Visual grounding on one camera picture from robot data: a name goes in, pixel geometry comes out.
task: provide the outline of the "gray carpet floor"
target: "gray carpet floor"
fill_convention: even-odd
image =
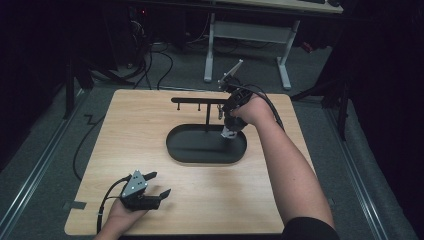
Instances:
[[[206,53],[203,46],[191,45],[181,51],[172,46],[155,45],[153,49],[160,53],[152,53],[149,81],[143,79],[138,89],[148,90],[149,82],[152,88],[156,88],[159,79],[171,66],[171,60],[168,58],[170,56],[172,70],[161,82],[162,89],[170,90],[170,87],[173,87],[218,91],[216,82],[204,83],[202,80]],[[267,93],[288,95],[312,87],[331,52],[331,49],[327,48],[308,54],[302,49],[293,48],[287,62],[292,90],[285,91],[275,63],[278,52],[282,51],[281,45],[246,43],[233,48],[218,44],[215,50],[213,79],[219,79],[238,59],[243,59],[244,63],[237,73],[239,79],[244,83],[259,85]],[[91,122],[104,116],[114,91],[119,88],[125,87],[109,81],[96,81],[91,91],[79,95],[81,102],[78,109],[68,122],[69,126],[52,153],[52,160],[42,173],[41,180],[30,193],[29,201],[22,212],[17,214],[16,221],[12,222],[10,231],[6,234],[7,239],[92,239],[93,236],[67,236],[64,232],[69,214],[66,205],[74,200],[80,183],[74,175],[72,163],[76,156],[76,170],[82,176],[101,130],[101,124],[96,126],[76,154],[84,136],[92,128],[92,125],[88,124],[87,115],[92,116]],[[341,239],[378,239],[373,234],[349,175],[345,161],[346,150],[343,150],[343,146],[347,146],[378,212],[386,234],[380,239],[417,239],[368,148],[352,104],[349,105],[346,123],[347,141],[340,143],[338,135],[334,133],[335,126],[329,118],[331,113],[337,110],[322,109],[319,100],[319,97],[308,97],[293,104],[318,178],[331,203]],[[62,89],[53,104],[34,124],[30,135],[13,160],[0,174],[0,216],[8,214],[10,206],[43,155],[50,139],[64,122],[64,113],[65,91]]]

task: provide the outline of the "light wood tabletop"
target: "light wood tabletop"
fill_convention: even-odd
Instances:
[[[290,98],[268,95],[285,130],[312,166]],[[127,235],[278,234],[279,217],[256,130],[243,129],[247,150],[230,165],[183,164],[167,152],[166,137],[181,124],[204,124],[206,105],[177,104],[173,97],[227,99],[228,93],[118,90],[115,92],[65,225],[68,235],[94,235],[100,203],[117,180],[140,170],[153,171],[146,195],[172,189],[158,210],[149,211]],[[211,124],[223,124],[212,106]],[[112,191],[118,196],[123,184]],[[105,205],[103,222],[110,206]]]
[[[324,4],[312,3],[300,0],[215,0],[216,2],[247,4],[263,7],[284,8],[299,11],[310,11],[320,13],[343,13],[341,6],[333,7],[327,1]]]

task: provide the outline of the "metal desk leg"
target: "metal desk leg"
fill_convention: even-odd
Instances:
[[[215,33],[215,13],[211,13],[211,23],[209,27],[209,47],[208,55],[206,56],[206,66],[205,66],[205,82],[212,81],[212,68],[213,68],[213,38]]]
[[[290,31],[289,38],[286,43],[286,49],[284,50],[284,55],[282,57],[277,57],[278,69],[280,70],[281,81],[283,82],[283,88],[285,90],[291,89],[290,79],[287,74],[286,69],[286,60],[289,56],[290,49],[293,45],[294,38],[296,37],[297,29],[299,27],[300,21],[295,21],[293,27]]]

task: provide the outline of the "person's right hand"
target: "person's right hand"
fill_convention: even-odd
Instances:
[[[257,126],[269,120],[275,121],[274,114],[266,101],[253,94],[249,102],[231,112],[233,117],[240,117],[248,124]]]

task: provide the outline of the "person's right arm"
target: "person's right arm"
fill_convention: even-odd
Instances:
[[[334,228],[333,217],[318,179],[299,149],[275,121],[267,103],[253,95],[232,112],[256,127],[284,224],[296,217],[319,219]]]

